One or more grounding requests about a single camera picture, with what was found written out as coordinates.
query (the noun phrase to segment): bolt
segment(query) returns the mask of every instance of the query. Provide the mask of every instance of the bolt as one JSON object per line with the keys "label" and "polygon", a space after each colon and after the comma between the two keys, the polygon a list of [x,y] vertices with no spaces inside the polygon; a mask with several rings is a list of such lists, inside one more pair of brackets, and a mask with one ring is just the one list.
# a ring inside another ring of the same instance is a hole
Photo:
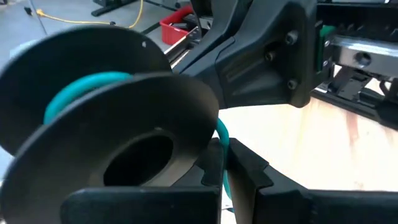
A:
{"label": "bolt", "polygon": [[275,59],[275,52],[267,52],[266,53],[266,60],[271,62]]}
{"label": "bolt", "polygon": [[298,83],[297,83],[297,81],[294,80],[294,79],[291,79],[291,80],[289,80],[289,81],[287,82],[287,87],[288,87],[289,89],[291,89],[291,90],[296,89],[296,88],[297,88],[297,85],[298,85]]}
{"label": "bolt", "polygon": [[285,43],[287,45],[294,45],[297,42],[297,39],[299,38],[299,32],[296,30],[292,30],[287,33],[285,37]]}

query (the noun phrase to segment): teal wire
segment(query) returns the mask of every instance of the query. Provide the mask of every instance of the teal wire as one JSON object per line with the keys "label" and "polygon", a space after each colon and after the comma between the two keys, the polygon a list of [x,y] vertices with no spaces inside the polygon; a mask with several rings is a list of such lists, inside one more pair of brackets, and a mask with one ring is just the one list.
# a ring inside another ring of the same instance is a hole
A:
{"label": "teal wire", "polygon": [[[45,109],[44,124],[51,122],[59,112],[66,108],[70,103],[85,93],[95,88],[100,88],[115,82],[120,82],[132,78],[132,75],[124,72],[101,72],[80,78],[58,92]],[[220,144],[224,149],[224,161],[226,163],[229,149],[229,133],[226,126],[218,118],[216,132],[220,137]],[[223,184],[229,198],[231,189],[229,188],[227,171],[224,171]]]}

